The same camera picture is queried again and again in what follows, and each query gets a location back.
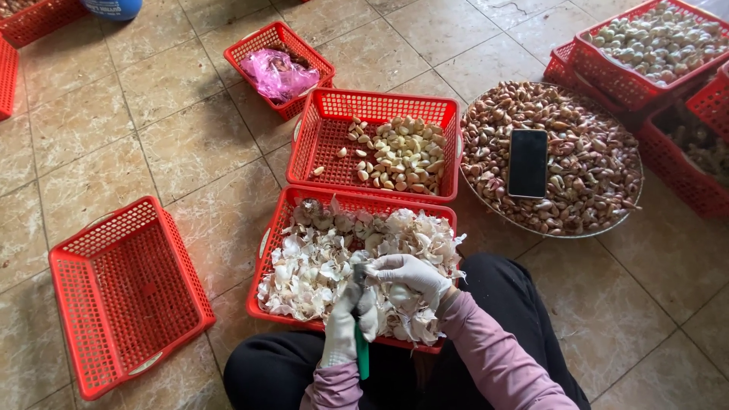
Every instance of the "person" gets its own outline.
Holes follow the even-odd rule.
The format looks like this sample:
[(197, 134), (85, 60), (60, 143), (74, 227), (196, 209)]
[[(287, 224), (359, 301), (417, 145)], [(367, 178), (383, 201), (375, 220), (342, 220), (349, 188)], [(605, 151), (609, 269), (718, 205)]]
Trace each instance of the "person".
[(412, 255), (387, 255), (372, 267), (381, 281), (403, 283), (439, 305), (436, 317), (448, 339), (424, 388), (418, 377), (427, 372), (417, 356), (377, 343), (370, 344), (370, 377), (359, 380), (351, 312), (372, 341), (374, 299), (348, 285), (324, 334), (258, 334), (235, 348), (223, 382), (236, 410), (590, 408), (524, 267), (473, 255), (461, 265), (467, 281), (458, 288)]

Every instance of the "empty red basket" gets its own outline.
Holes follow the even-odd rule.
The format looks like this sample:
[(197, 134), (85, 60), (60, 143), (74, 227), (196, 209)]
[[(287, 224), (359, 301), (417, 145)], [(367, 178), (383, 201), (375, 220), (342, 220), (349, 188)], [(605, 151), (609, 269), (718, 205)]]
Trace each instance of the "empty red basket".
[[(638, 7), (624, 12), (615, 18), (628, 18), (633, 20), (638, 16), (645, 14), (649, 9), (655, 8), (655, 5), (663, 0), (652, 0), (641, 4)], [(676, 6), (679, 10), (686, 13), (693, 13), (699, 21), (716, 21), (721, 25), (723, 36), (729, 35), (729, 23), (722, 22), (713, 15), (703, 12), (696, 7), (692, 7), (678, 0), (666, 0), (669, 6)], [(637, 71), (627, 69), (614, 63), (602, 53), (597, 47), (593, 46), (587, 40), (583, 39), (586, 33), (596, 36), (600, 28), (608, 26), (610, 20), (592, 26), (587, 30), (578, 33), (575, 38), (576, 47), (574, 55), (570, 60), (574, 70), (582, 75), (590, 84), (597, 87), (608, 96), (616, 99), (620, 104), (633, 111), (637, 111), (645, 107), (648, 103), (654, 101), (657, 97), (668, 95), (669, 98), (677, 98), (686, 93), (687, 90), (696, 86), (704, 80), (703, 73), (713, 72), (723, 61), (726, 61), (729, 52), (723, 54), (719, 58), (711, 60), (707, 64), (699, 67), (666, 87), (656, 85), (653, 81), (638, 74)]]
[(729, 63), (719, 67), (717, 76), (686, 101), (686, 107), (729, 142)]
[(45, 0), (0, 20), (0, 31), (24, 47), (88, 13), (79, 0)]
[(689, 163), (683, 151), (654, 124), (665, 109), (651, 114), (635, 134), (641, 159), (700, 217), (729, 217), (729, 191)]
[[(248, 292), (248, 299), (246, 301), (246, 310), (249, 315), (259, 319), (271, 320), (273, 322), (285, 323), (287, 325), (294, 325), (301, 328), (324, 331), (324, 323), (321, 320), (300, 322), (291, 316), (278, 316), (264, 312), (258, 306), (257, 295), (258, 284), (261, 282), (263, 275), (273, 272), (271, 252), (274, 249), (281, 247), (281, 244), (284, 241), (284, 235), (281, 234), (281, 231), (291, 225), (290, 218), (292, 217), (294, 208), (296, 207), (295, 199), (315, 198), (328, 206), (334, 194), (337, 194), (337, 201), (341, 208), (350, 211), (366, 209), (370, 213), (385, 212), (389, 214), (394, 210), (401, 208), (412, 209), (414, 212), (420, 212), (420, 210), (423, 209), (426, 215), (445, 218), (451, 224), (453, 232), (456, 232), (456, 213), (450, 208), (446, 208), (444, 206), (413, 204), (411, 202), (401, 201), (394, 198), (370, 197), (336, 190), (288, 185), (281, 191), (281, 195), (278, 197), (276, 210), (273, 212), (273, 217), (263, 233), (261, 245), (258, 249), (258, 255), (256, 255), (256, 271), (253, 275), (251, 290)], [(438, 353), (443, 345), (443, 340), (444, 339), (439, 339), (433, 346), (418, 344), (416, 350), (428, 353)], [(388, 344), (390, 346), (404, 347), (406, 349), (413, 348), (412, 342), (389, 337), (386, 338), (379, 336), (375, 339), (375, 342)]]
[(0, 121), (12, 115), (17, 80), (17, 50), (0, 36)]
[[(241, 73), (244, 79), (250, 83), (253, 88), (256, 88), (255, 82), (251, 77), (246, 74), (241, 68), (239, 63), (246, 54), (251, 51), (257, 51), (262, 48), (266, 48), (269, 44), (276, 40), (280, 40), (287, 46), (291, 47), (296, 53), (304, 57), (312, 67), (319, 70), (319, 82), (317, 87), (333, 87), (332, 78), (334, 78), (334, 66), (326, 61), (324, 57), (316, 52), (310, 45), (306, 44), (304, 39), (299, 37), (289, 26), (283, 21), (274, 21), (268, 26), (250, 33), (245, 36), (241, 41), (228, 47), (224, 52), (223, 56), (228, 63), (230, 63), (236, 71)], [(296, 114), (300, 113), (304, 109), (304, 101), (306, 100), (306, 94), (309, 90), (304, 91), (298, 97), (294, 97), (287, 102), (276, 105), (270, 98), (261, 96), (272, 109), (274, 109), (284, 120), (291, 120)]]
[(175, 222), (152, 196), (48, 254), (84, 400), (139, 376), (215, 323)]
[[(385, 191), (373, 187), (371, 179), (362, 182), (356, 175), (354, 167), (360, 161), (366, 160), (372, 164), (376, 164), (376, 161), (374, 151), (346, 138), (352, 116), (367, 121), (365, 132), (374, 136), (378, 126), (393, 117), (406, 115), (438, 124), (448, 140), (443, 150), (445, 170), (439, 196)], [(336, 187), (367, 195), (444, 204), (456, 197), (462, 146), (459, 103), (452, 98), (317, 88), (309, 93), (304, 112), (294, 129), (294, 144), (286, 180), (311, 187)], [(347, 149), (347, 155), (339, 158), (336, 154), (342, 147)], [(368, 156), (360, 158), (354, 154), (355, 150), (364, 150)], [(324, 167), (324, 173), (315, 177), (312, 171), (320, 166)]]
[(593, 87), (579, 74), (574, 72), (574, 69), (569, 65), (573, 51), (574, 42), (563, 44), (552, 50), (550, 54), (552, 59), (545, 70), (545, 80), (585, 94), (613, 114), (624, 112), (625, 107), (613, 101), (609, 96), (604, 95), (600, 90)]

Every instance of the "white glove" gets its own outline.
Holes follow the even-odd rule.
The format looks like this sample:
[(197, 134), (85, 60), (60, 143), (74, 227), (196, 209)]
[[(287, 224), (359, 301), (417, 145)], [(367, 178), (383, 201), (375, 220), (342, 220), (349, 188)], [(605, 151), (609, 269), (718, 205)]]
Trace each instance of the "white glove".
[(369, 272), (382, 282), (397, 282), (423, 294), (429, 307), (438, 309), (440, 299), (453, 285), (453, 281), (441, 275), (422, 260), (409, 254), (385, 255), (370, 264)]
[(357, 349), (354, 341), (354, 317), (352, 311), (359, 315), (359, 329), (366, 341), (372, 342), (377, 336), (377, 309), (374, 290), (362, 289), (352, 281), (342, 292), (342, 296), (334, 305), (324, 331), (324, 353), (321, 355), (320, 368), (354, 362)]

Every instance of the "black phone screen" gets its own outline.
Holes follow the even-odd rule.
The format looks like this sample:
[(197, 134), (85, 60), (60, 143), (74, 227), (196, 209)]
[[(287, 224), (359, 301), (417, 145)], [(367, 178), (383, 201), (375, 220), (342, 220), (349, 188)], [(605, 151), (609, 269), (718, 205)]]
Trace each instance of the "black phone screen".
[(507, 193), (527, 198), (547, 194), (547, 131), (511, 131)]

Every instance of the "pink long-sleeve shirt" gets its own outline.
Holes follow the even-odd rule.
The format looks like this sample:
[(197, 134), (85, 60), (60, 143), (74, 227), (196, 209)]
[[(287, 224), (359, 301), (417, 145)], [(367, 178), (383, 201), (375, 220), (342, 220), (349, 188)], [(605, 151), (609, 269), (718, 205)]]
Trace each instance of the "pink long-sleeve shirt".
[[(453, 341), (479, 391), (496, 410), (577, 409), (514, 335), (479, 308), (469, 293), (461, 292), (445, 310), (440, 329)], [(355, 362), (317, 368), (300, 410), (354, 410), (360, 397)]]

